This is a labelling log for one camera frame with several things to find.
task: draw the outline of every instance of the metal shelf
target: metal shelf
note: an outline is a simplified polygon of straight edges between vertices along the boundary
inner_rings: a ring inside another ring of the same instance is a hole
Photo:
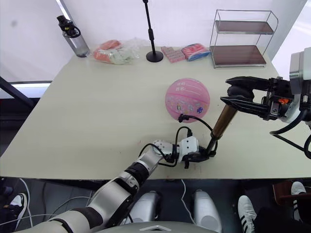
[[[256,45],[211,46],[214,67],[264,67],[266,61]]]
[[[263,55],[277,26],[269,10],[217,9],[209,43],[214,67],[264,67]]]
[[[267,22],[261,21],[222,21],[216,20],[218,34],[257,34],[273,35],[274,31]]]

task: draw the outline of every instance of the brass cylinder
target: brass cylinder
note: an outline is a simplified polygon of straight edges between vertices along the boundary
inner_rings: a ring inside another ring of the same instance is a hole
[[[226,105],[224,107],[213,129],[213,135],[216,138],[220,138],[221,136],[223,136],[226,128],[228,127],[229,123],[231,122],[237,111],[238,110],[229,105]]]

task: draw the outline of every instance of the black wire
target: black wire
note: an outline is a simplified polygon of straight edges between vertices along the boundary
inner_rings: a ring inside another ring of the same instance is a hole
[[[196,119],[198,121],[200,121],[201,123],[203,123],[206,127],[208,127],[208,129],[210,131],[213,131],[212,127],[209,126],[209,124],[207,124],[205,121],[203,121],[202,119],[196,117],[196,116],[191,116],[191,115],[184,115],[185,117],[189,117],[189,118],[192,118],[192,119]]]
[[[178,134],[179,134],[179,131],[182,130],[182,129],[187,129],[188,132],[190,131],[191,132],[191,129],[187,126],[182,126],[180,127],[177,132],[176,132],[176,137],[175,137],[175,148],[177,148],[177,141],[178,141]]]
[[[146,145],[141,149],[141,151],[140,151],[140,153],[139,153],[139,157],[141,156],[141,154],[143,153],[143,151],[146,149],[147,146],[152,146],[152,147],[156,148],[156,149],[161,153],[161,155],[163,156],[163,158],[164,158],[165,161],[166,161],[166,158],[167,158],[166,155],[162,152],[162,150],[161,150],[159,147],[157,147],[155,144],[152,144],[152,143],[146,144]],[[175,167],[175,166],[177,165],[177,160],[175,160],[175,164],[174,164],[174,165],[163,164],[163,163],[159,163],[159,165],[162,165],[162,166],[169,166],[169,167]]]
[[[297,148],[298,150],[301,150],[304,152],[304,154],[306,155],[307,158],[311,159],[311,152],[309,151],[309,145],[311,142],[311,135],[307,138],[304,147],[302,148],[301,146],[297,145],[296,143],[292,142],[291,140],[288,140],[285,137],[280,136],[279,134],[281,133],[285,133],[289,130],[291,130],[292,128],[294,128],[296,125],[298,125],[303,118],[306,116],[307,111],[302,111],[300,112],[300,114],[298,115],[298,117],[289,125],[285,126],[284,128],[277,130],[277,131],[271,131],[270,134],[273,135],[274,137],[290,144],[291,146]]]
[[[297,148],[298,150],[304,151],[304,149],[303,149],[301,146],[299,146],[299,145],[297,145],[296,143],[294,143],[294,142],[288,140],[288,139],[285,138],[285,137],[282,137],[282,136],[280,136],[280,135],[273,135],[273,136],[276,137],[276,138],[278,138],[278,139],[280,139],[280,140],[282,140],[282,141],[284,141],[284,142],[286,142],[286,143],[288,143],[288,144],[290,144],[291,146]]]
[[[47,185],[47,183],[45,182],[43,184],[43,187],[42,187],[42,193],[41,193],[41,199],[42,199],[42,204],[43,204],[43,213],[46,214],[47,213],[47,206],[46,206],[46,202],[45,202],[45,186]]]
[[[293,120],[289,125],[285,126],[282,129],[279,129],[276,131],[271,131],[270,134],[271,135],[278,135],[278,134],[285,133],[285,132],[291,130],[293,127],[298,125],[303,120],[303,118],[306,116],[306,114],[307,114],[307,111],[300,112],[300,114],[297,116],[297,118],[295,120]]]
[[[189,118],[192,118],[192,119],[196,119],[196,120],[200,121],[200,122],[203,123],[206,127],[208,127],[208,129],[209,129],[211,132],[213,132],[212,127],[210,127],[210,125],[207,124],[207,123],[206,123],[205,121],[203,121],[202,119],[200,119],[200,118],[198,118],[198,117],[196,117],[196,116],[192,116],[192,115],[183,115],[183,116],[184,116],[184,117],[189,117]],[[216,141],[216,143],[215,143],[215,148],[214,148],[214,150],[213,150],[212,152],[216,153],[217,148],[218,148],[218,140]]]
[[[128,214],[128,218],[130,219],[131,223],[134,222],[130,214]]]
[[[311,135],[307,138],[304,146],[304,153],[309,159],[311,159],[311,152],[309,151],[310,142],[311,142]]]

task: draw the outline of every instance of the plastic bag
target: plastic bag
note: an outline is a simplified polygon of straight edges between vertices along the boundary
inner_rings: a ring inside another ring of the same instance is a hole
[[[199,59],[201,57],[206,57],[210,54],[210,51],[208,51],[203,45],[199,43],[188,45],[182,48],[182,52],[185,54],[186,59],[189,62]]]
[[[99,45],[91,56],[100,62],[122,65],[139,58],[139,41],[132,39],[124,42],[108,40]]]

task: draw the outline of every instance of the black stand base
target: black stand base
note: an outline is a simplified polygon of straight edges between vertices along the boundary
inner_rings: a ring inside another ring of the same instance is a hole
[[[155,55],[154,55],[153,52],[151,51],[147,53],[146,58],[149,62],[160,62],[163,59],[163,53],[159,51],[155,51]]]

